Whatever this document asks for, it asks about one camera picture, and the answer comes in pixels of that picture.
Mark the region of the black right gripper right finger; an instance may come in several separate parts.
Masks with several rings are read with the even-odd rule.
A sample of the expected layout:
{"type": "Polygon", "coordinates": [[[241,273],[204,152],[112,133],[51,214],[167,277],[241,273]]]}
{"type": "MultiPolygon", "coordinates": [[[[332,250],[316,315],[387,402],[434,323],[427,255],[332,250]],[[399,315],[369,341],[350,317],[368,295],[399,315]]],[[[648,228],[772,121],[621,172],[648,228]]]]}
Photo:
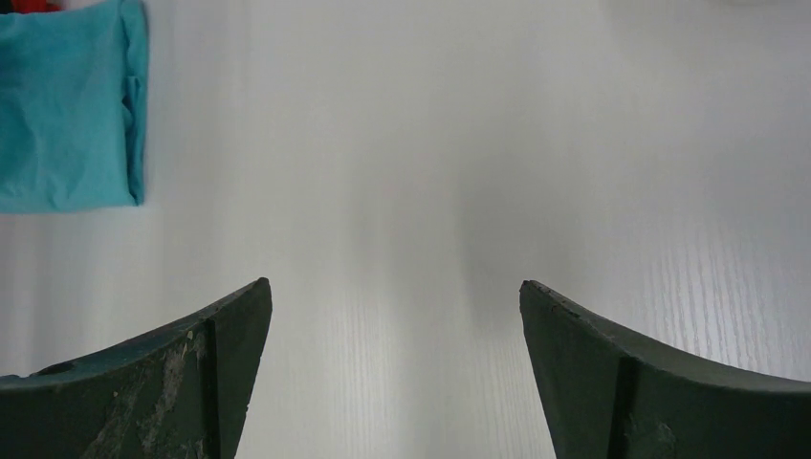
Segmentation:
{"type": "Polygon", "coordinates": [[[710,361],[534,281],[519,293],[559,458],[806,458],[810,385],[710,361]]]}

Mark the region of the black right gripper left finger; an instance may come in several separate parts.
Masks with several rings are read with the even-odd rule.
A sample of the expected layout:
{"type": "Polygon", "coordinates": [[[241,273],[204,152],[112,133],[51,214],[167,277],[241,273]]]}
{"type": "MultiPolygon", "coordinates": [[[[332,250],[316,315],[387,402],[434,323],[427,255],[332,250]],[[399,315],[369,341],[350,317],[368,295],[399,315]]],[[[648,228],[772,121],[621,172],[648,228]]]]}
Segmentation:
{"type": "Polygon", "coordinates": [[[273,312],[266,278],[95,353],[1,380],[5,458],[232,458],[273,312]]]}

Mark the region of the cyan t-shirt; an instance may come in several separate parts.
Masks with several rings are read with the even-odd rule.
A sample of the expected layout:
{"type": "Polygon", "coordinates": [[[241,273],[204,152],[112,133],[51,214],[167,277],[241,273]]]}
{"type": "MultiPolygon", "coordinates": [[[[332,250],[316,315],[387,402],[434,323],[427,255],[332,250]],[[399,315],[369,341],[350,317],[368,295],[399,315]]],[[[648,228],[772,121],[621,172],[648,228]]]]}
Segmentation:
{"type": "Polygon", "coordinates": [[[140,1],[1,18],[1,210],[143,203],[149,43],[140,1]]]}

